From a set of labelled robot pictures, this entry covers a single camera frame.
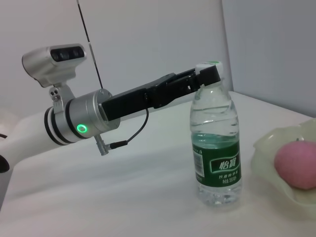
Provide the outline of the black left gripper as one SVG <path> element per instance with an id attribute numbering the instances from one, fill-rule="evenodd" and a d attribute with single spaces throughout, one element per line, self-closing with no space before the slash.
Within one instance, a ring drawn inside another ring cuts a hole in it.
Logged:
<path id="1" fill-rule="evenodd" d="M 220 81 L 216 66 L 207 67 L 197 73 L 190 69 L 178 74 L 170 73 L 155 81 L 117 94 L 102 103 L 109 121 L 136 113 L 148 108 L 161 108 L 178 96 L 185 96 Z M 177 88 L 171 84 L 177 82 Z"/>

